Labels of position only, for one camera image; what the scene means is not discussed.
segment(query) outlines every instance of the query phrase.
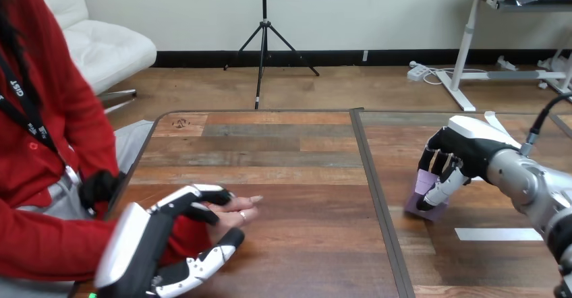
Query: black glove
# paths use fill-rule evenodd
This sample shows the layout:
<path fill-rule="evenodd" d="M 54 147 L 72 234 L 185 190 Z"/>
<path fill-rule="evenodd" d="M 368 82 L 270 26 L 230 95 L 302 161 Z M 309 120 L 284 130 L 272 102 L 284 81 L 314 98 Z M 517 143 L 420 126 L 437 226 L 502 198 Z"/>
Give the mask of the black glove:
<path fill-rule="evenodd" d="M 115 194 L 121 188 L 125 180 L 125 173 L 119 172 L 117 177 L 107 170 L 101 170 L 87 180 L 79 188 L 80 202 L 82 206 L 92 214 L 96 214 L 95 204 L 97 202 L 109 202 L 115 199 Z"/>

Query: robotic hand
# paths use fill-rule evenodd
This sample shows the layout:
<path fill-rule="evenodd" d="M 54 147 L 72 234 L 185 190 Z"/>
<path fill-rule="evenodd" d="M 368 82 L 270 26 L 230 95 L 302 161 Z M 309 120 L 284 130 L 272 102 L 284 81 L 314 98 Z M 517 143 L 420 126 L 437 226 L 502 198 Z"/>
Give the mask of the robotic hand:
<path fill-rule="evenodd" d="M 98 266 L 98 297 L 179 296 L 210 278 L 244 240 L 231 229 L 214 247 L 178 264 L 158 268 L 175 219 L 184 215 L 215 225 L 219 218 L 200 202 L 227 204 L 234 195 L 217 185 L 189 185 L 144 210 L 131 203 L 123 212 Z"/>
<path fill-rule="evenodd" d="M 508 196 L 541 234 L 559 263 L 563 282 L 556 297 L 572 297 L 572 176 L 549 169 L 528 154 L 538 134 L 531 131 L 520 145 L 493 126 L 469 117 L 454 116 L 431 137 L 419 161 L 419 169 L 438 175 L 417 209 L 429 211 L 445 202 L 472 178 L 481 177 Z"/>

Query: tripod leg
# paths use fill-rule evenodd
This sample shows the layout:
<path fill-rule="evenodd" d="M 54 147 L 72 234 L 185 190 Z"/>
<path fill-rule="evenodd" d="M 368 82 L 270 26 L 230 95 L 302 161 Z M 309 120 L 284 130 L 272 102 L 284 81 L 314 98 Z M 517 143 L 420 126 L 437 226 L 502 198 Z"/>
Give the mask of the tripod leg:
<path fill-rule="evenodd" d="M 248 38 L 248 40 L 246 41 L 246 43 L 244 43 L 244 45 L 240 48 L 240 50 L 238 50 L 238 52 L 236 52 L 235 56 L 232 58 L 232 60 L 230 60 L 225 67 L 223 68 L 225 71 L 227 71 L 227 69 L 231 66 L 231 64 L 240 56 L 240 53 L 242 53 L 242 51 L 244 51 L 244 48 L 248 45 L 248 43 L 250 43 L 250 41 L 256 36 L 256 34 L 258 33 L 258 31 L 260 31 L 260 29 L 262 28 L 262 23 L 260 23 L 260 25 L 258 26 L 258 28 L 254 31 L 254 33 L 252 33 L 252 35 L 250 35 L 250 37 Z"/>
<path fill-rule="evenodd" d="M 258 67 L 258 84 L 256 85 L 256 101 L 254 102 L 254 109 L 258 109 L 260 102 L 260 85 L 262 83 L 262 70 L 264 69 L 264 46 L 267 43 L 268 28 L 265 26 L 262 29 L 262 45 L 260 45 L 260 66 Z"/>
<path fill-rule="evenodd" d="M 300 58 L 300 60 L 302 61 L 302 63 L 306 66 L 309 67 L 315 74 L 317 77 L 320 76 L 320 74 L 316 71 L 316 69 L 314 69 L 314 67 L 312 67 L 303 57 L 302 55 L 295 50 L 290 43 L 288 43 L 288 41 L 282 37 L 282 35 L 280 35 L 280 33 L 278 33 L 278 31 L 272 26 L 270 25 L 270 29 L 282 40 L 282 42 L 284 42 L 284 44 L 286 44 L 294 53 L 296 53 L 296 56 L 298 56 Z"/>
<path fill-rule="evenodd" d="M 266 37 L 264 38 L 264 54 L 266 58 L 265 61 L 268 61 L 270 58 L 270 54 L 268 54 L 268 28 L 266 28 Z"/>

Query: white chair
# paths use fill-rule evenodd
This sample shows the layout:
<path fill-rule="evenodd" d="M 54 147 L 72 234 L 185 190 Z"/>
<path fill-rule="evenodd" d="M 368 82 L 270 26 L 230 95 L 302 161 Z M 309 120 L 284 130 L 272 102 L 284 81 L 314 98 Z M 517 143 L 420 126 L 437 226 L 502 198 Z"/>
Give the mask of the white chair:
<path fill-rule="evenodd" d="M 150 67 L 157 49 L 145 36 L 128 28 L 88 19 L 85 0 L 45 0 L 63 30 L 74 63 L 100 99 L 136 95 L 135 90 L 104 91 Z"/>

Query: power strip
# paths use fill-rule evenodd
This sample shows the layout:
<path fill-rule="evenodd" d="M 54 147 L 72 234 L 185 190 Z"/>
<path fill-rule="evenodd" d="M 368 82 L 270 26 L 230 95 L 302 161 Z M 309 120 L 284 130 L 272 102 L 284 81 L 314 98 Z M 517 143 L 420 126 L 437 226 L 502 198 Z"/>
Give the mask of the power strip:
<path fill-rule="evenodd" d="M 412 81 L 421 81 L 430 72 L 429 68 L 422 64 L 416 64 L 413 69 L 407 72 L 407 79 Z"/>

